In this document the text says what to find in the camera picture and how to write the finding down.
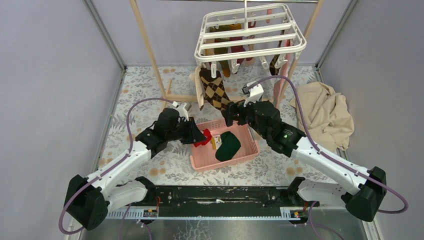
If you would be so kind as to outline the red patterned sock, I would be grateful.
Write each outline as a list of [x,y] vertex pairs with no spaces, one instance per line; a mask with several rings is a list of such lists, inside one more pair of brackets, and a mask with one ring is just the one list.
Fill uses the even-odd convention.
[[193,143],[193,145],[195,148],[200,146],[205,146],[211,141],[211,139],[212,139],[211,131],[206,128],[202,131],[202,137],[200,138],[200,140]]

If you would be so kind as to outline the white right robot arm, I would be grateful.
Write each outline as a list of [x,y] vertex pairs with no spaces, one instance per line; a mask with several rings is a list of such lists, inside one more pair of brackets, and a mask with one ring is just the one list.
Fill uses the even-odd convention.
[[377,166],[367,169],[321,146],[315,148],[305,132],[282,121],[280,111],[269,101],[230,102],[221,113],[228,127],[248,125],[273,151],[302,161],[336,182],[319,187],[311,181],[295,181],[293,188],[286,193],[291,205],[329,200],[345,206],[350,214],[362,221],[374,220],[387,193],[382,186],[387,182],[383,169]]

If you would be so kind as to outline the pink plastic basket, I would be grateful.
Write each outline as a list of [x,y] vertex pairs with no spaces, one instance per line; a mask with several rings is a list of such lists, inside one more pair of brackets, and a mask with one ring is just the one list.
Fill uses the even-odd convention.
[[197,127],[206,133],[203,144],[191,146],[189,158],[197,172],[244,163],[259,155],[259,144],[247,124],[233,123],[228,127],[224,119],[217,119],[199,123]]

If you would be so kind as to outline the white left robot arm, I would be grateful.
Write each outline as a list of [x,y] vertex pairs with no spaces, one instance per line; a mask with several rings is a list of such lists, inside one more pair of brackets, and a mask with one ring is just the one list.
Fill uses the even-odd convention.
[[141,180],[119,184],[132,169],[151,160],[168,142],[183,145],[200,143],[207,138],[193,117],[184,117],[176,109],[165,108],[158,119],[138,134],[129,148],[97,171],[82,177],[75,175],[68,184],[64,210],[86,230],[98,227],[109,212],[140,202],[152,204],[155,192]]

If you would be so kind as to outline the dark green sock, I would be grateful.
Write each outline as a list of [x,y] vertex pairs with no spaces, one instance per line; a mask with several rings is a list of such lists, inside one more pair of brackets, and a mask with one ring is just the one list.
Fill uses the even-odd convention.
[[220,135],[221,145],[216,150],[215,158],[220,162],[231,160],[241,148],[239,139],[230,131]]

